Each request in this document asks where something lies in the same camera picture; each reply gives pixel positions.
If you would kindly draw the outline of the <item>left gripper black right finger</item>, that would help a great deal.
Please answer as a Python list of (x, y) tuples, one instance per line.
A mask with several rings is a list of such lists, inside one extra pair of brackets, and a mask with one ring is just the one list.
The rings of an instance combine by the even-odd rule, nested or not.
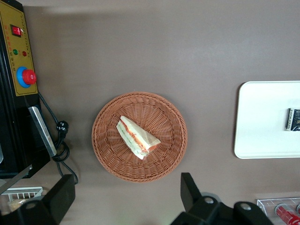
[(201, 194), (191, 174), (180, 177), (180, 196), (184, 206), (173, 225), (233, 225), (233, 209), (211, 195)]

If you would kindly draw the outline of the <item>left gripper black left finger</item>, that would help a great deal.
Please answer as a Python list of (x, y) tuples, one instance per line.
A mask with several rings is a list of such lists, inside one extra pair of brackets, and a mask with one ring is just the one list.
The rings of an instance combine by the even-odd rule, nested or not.
[(59, 225), (75, 200), (72, 174), (64, 175), (43, 198), (27, 201), (0, 217), (2, 225)]

